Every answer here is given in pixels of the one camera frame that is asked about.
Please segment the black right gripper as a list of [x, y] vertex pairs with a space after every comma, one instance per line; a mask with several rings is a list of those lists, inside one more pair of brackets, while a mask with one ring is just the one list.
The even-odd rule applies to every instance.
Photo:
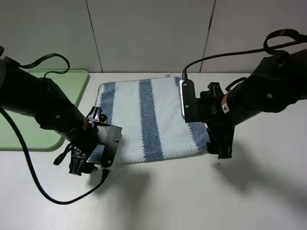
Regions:
[[218, 159], [232, 158], [236, 94], [233, 91], [224, 94], [220, 83], [211, 82], [207, 91], [200, 92], [198, 103], [200, 119], [206, 124], [210, 139], [208, 153], [218, 155]]

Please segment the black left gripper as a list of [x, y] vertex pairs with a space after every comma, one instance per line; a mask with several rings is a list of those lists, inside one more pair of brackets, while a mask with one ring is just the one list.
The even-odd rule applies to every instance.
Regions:
[[87, 122], [86, 130], [73, 128], [62, 133], [62, 137], [75, 146], [71, 150], [69, 173], [78, 176], [83, 173], [91, 174], [96, 170], [96, 166], [87, 160], [97, 145], [104, 145], [110, 128], [110, 125], [106, 123], [107, 116], [103, 114], [99, 106], [91, 108], [85, 121]]

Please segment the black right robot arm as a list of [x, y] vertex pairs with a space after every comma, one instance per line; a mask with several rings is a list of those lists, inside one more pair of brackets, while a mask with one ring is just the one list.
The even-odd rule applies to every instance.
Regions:
[[219, 83], [211, 82], [208, 91], [201, 92], [200, 118], [210, 138], [207, 151], [219, 159], [232, 157], [235, 126], [307, 98], [307, 51], [265, 57], [249, 77], [233, 84], [223, 93]]

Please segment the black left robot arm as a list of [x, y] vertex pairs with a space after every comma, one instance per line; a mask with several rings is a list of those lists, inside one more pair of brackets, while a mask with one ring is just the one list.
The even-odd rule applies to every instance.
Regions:
[[98, 168], [87, 160], [94, 149], [101, 145], [98, 127], [105, 125], [107, 116], [100, 108], [93, 107], [84, 116], [68, 99], [62, 89], [50, 78], [35, 77], [25, 71], [41, 62], [60, 57], [60, 54], [45, 55], [29, 65], [4, 57], [0, 60], [0, 107], [35, 119], [41, 129], [53, 130], [70, 143], [54, 160], [61, 164], [71, 152], [70, 173], [90, 174]]

